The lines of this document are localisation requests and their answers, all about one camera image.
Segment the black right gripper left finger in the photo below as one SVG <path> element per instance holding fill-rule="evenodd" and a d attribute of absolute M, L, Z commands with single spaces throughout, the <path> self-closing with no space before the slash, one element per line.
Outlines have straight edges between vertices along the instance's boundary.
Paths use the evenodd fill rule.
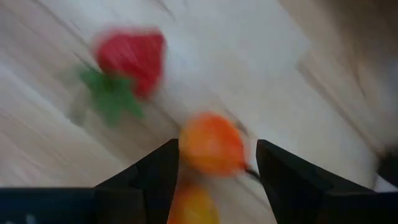
<path fill-rule="evenodd" d="M 178 141 L 171 139 L 95 187 L 98 223 L 167 223 L 177 185 Z"/>

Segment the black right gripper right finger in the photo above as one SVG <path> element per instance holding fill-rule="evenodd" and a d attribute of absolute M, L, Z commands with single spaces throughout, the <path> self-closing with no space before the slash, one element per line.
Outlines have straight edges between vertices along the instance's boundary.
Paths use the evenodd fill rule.
<path fill-rule="evenodd" d="M 257 141 L 257 166 L 277 223 L 317 223 L 328 192 L 371 192 L 263 139 Z"/>

